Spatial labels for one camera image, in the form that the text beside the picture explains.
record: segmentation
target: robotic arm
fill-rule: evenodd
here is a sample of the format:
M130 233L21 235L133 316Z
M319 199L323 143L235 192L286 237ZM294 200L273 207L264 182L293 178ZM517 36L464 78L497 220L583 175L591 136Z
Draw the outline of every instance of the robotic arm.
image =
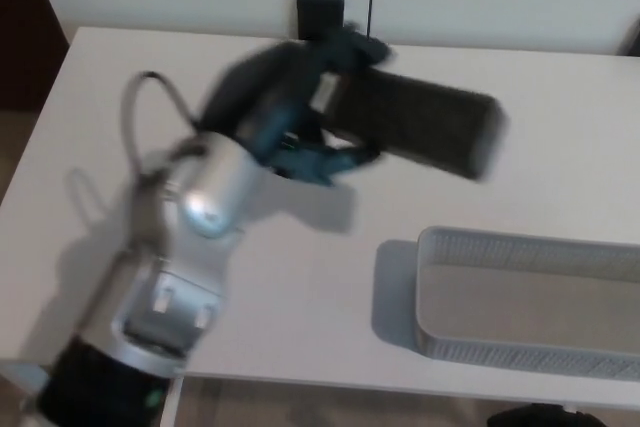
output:
M341 29L319 42L284 42L232 67L208 99L197 133L163 166L140 172L130 239L35 399L59 427L147 427L171 380L215 322L238 222L265 169L331 185L377 158L333 149L310 107L326 72L362 72L383 43Z

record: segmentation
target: white tabletop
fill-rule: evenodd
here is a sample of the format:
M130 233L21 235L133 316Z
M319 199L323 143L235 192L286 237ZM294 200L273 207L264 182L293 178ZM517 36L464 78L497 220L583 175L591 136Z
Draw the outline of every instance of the white tabletop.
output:
M50 362L123 239L119 99L137 71L196 108L265 39L82 29L0 209L0 359ZM270 178L193 356L203 376L640 408L640 383L432 361L411 328L413 244L431 225L640 243L640 61L397 47L400 74L488 92L510 117L487 182L387 157L334 190ZM185 133L157 87L145 152Z

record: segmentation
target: dark doorway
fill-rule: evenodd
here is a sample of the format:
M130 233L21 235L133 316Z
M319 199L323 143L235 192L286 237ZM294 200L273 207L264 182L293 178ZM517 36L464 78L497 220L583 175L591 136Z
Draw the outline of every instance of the dark doorway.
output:
M68 48L49 0L0 0L0 110L39 112Z

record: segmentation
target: brown floor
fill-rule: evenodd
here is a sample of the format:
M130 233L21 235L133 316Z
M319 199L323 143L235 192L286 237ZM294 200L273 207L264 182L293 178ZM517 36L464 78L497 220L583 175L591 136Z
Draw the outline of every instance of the brown floor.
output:
M0 111L0 199L35 125ZM23 396L0 379L0 427L17 425ZM176 427L482 427L515 404L266 382L187 379ZM640 413L590 409L609 427L640 425Z

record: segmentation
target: wire mesh tray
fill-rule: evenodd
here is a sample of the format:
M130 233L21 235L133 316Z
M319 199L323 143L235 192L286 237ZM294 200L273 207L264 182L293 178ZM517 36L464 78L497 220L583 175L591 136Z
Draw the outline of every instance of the wire mesh tray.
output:
M426 356L640 380L640 247L431 228L420 236Z

